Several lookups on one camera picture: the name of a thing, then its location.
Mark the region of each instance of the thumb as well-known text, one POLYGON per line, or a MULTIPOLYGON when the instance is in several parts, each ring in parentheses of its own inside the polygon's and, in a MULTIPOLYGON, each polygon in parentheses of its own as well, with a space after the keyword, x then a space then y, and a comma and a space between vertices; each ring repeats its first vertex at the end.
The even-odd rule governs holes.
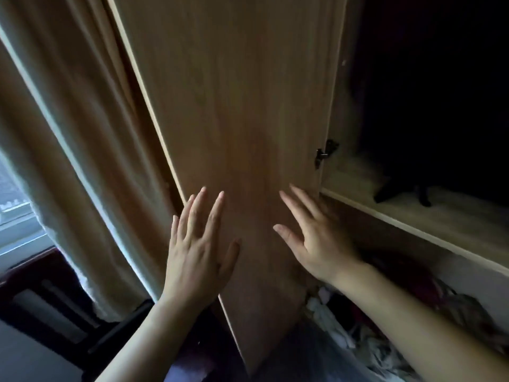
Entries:
POLYGON ((235 268, 235 264, 237 263, 237 259, 239 258, 240 252, 240 239, 236 239, 230 243, 228 250, 226 251, 225 258, 223 263, 221 264, 219 276, 223 279, 224 284, 230 280, 232 276, 233 269, 235 268))
POLYGON ((276 224, 272 228, 281 236, 298 260, 302 253, 306 251, 304 243, 285 225, 276 224))

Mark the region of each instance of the window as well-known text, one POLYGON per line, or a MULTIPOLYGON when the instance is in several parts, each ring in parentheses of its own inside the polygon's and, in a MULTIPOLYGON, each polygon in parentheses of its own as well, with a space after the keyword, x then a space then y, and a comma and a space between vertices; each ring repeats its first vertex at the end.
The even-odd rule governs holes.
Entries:
POLYGON ((0 272, 53 245, 0 162, 0 272))

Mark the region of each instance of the white curtain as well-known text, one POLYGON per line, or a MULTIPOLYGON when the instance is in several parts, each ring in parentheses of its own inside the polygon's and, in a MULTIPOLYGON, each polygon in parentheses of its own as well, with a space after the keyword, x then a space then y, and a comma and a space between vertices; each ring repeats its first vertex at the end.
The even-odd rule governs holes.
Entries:
POLYGON ((174 208, 103 0, 0 0, 0 155, 98 315, 162 291, 174 208))

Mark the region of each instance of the forearm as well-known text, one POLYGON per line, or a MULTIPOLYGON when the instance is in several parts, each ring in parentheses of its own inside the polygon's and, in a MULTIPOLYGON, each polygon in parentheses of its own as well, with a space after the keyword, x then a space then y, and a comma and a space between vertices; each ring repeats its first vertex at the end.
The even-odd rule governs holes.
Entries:
POLYGON ((509 364, 367 264, 334 284, 429 382, 506 381, 509 364))
POLYGON ((197 316, 179 301, 157 302, 97 381, 163 381, 197 316))

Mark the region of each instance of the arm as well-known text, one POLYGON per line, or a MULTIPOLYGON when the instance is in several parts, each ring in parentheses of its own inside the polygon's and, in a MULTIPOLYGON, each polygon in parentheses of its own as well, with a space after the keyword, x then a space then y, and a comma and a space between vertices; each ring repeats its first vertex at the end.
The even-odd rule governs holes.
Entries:
POLYGON ((363 263, 334 215, 303 190, 291 189, 301 202, 280 194, 299 223, 304 241, 286 226, 275 225, 275 231, 312 275, 357 304, 425 380, 509 380, 504 357, 363 263))
POLYGON ((230 244, 222 263, 217 237, 224 192, 202 230, 203 188, 173 219, 168 267, 161 299, 98 382, 162 381, 200 312, 217 297, 233 272, 240 246, 230 244))

